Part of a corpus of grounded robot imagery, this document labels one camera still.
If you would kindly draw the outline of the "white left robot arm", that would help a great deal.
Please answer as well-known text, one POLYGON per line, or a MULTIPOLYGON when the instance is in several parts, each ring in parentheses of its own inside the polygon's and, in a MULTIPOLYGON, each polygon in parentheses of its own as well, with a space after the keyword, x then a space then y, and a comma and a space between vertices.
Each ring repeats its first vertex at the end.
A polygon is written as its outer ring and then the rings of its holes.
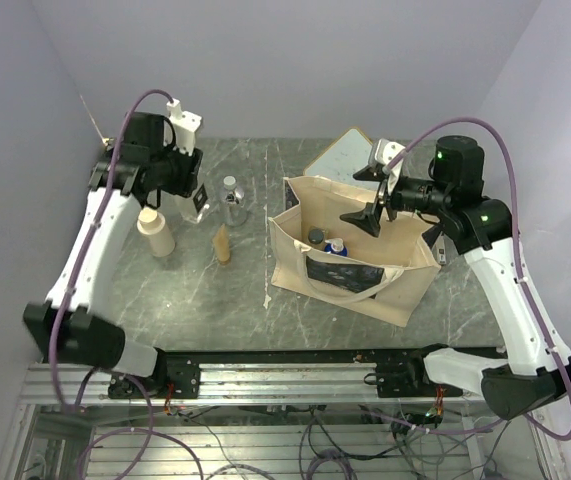
POLYGON ((168 387, 158 349, 129 339, 111 322, 109 293, 124 241, 151 193, 190 198, 197 191, 201 116, 177 103, 165 115, 136 112, 121 142, 109 140, 89 181, 86 211, 61 275, 23 322, 43 355, 56 347, 60 364, 133 375, 147 397, 168 387))

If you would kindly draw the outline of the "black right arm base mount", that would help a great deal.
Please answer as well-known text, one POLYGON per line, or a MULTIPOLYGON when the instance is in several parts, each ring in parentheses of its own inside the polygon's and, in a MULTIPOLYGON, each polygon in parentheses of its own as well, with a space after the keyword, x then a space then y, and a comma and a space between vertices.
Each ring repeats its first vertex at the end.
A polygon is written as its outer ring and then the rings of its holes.
POLYGON ((364 363, 374 364, 363 382, 374 386, 379 398, 435 397, 438 384, 428 378, 424 360, 440 347, 371 350, 362 356, 364 363))

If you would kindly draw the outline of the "orange blue spray bottle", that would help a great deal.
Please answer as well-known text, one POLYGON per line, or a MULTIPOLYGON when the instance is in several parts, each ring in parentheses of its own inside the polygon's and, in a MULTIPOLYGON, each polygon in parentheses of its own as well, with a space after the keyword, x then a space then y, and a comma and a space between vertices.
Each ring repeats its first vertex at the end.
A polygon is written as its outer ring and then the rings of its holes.
POLYGON ((323 251, 328 254, 334 254, 342 257, 348 256, 348 249, 342 238, 332 238, 324 240, 323 251))

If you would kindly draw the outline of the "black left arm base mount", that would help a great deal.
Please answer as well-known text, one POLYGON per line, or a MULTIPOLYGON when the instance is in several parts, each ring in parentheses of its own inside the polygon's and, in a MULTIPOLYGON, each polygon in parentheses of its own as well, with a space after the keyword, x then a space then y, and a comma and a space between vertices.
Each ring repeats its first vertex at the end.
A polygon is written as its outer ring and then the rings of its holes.
MULTIPOLYGON (((134 377, 151 399, 196 399, 201 369, 189 356, 157 349, 156 366, 149 377, 134 377)), ((113 374, 107 395, 112 400, 143 399, 144 395, 127 375, 113 374)))

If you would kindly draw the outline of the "cream canvas tote bag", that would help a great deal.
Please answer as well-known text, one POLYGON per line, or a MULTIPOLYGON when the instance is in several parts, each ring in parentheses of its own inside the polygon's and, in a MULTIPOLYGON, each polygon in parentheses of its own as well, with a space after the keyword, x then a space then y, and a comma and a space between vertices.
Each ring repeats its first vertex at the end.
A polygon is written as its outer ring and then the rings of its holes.
POLYGON ((423 238, 429 226, 412 214, 383 220, 378 238, 339 216, 364 208, 373 192, 318 176, 283 180, 285 209, 270 218, 273 285, 404 327, 441 267, 423 238), (342 238, 348 256, 307 240, 310 228, 342 238))

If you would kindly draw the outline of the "cream cylindrical bottle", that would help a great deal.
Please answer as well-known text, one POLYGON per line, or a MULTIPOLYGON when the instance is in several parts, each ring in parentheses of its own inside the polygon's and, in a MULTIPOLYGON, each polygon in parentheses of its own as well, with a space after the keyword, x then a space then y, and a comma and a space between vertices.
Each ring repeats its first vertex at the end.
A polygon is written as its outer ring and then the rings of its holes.
POLYGON ((138 232, 148 240, 154 257, 166 257, 174 251, 175 240, 164 215, 158 210, 144 207, 137 217, 136 227, 138 232))

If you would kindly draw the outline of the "clear bottle with dark cap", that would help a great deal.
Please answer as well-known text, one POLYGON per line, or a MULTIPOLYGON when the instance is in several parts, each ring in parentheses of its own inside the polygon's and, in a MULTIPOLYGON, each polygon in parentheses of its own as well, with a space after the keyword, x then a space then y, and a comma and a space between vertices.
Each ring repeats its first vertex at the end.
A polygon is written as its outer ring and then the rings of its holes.
POLYGON ((324 229, 310 228, 307 235, 308 243, 315 248, 323 248, 325 245, 326 231, 324 229))

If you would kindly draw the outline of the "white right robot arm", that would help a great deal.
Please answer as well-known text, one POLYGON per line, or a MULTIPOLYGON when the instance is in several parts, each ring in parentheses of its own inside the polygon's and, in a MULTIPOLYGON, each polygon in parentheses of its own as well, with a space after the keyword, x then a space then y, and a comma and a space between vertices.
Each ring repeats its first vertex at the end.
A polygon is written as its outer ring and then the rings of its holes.
POLYGON ((390 220, 403 212, 436 217, 480 282, 506 347, 502 359, 428 347, 407 369, 407 387, 420 396, 440 384, 479 394, 504 420, 563 398, 571 390, 571 350, 536 302, 512 209, 483 194, 483 149, 470 137, 439 138, 426 180, 405 176, 390 164, 404 152, 385 139, 373 144, 367 166, 353 177, 377 183, 376 197, 341 220, 379 237, 383 214, 390 220))

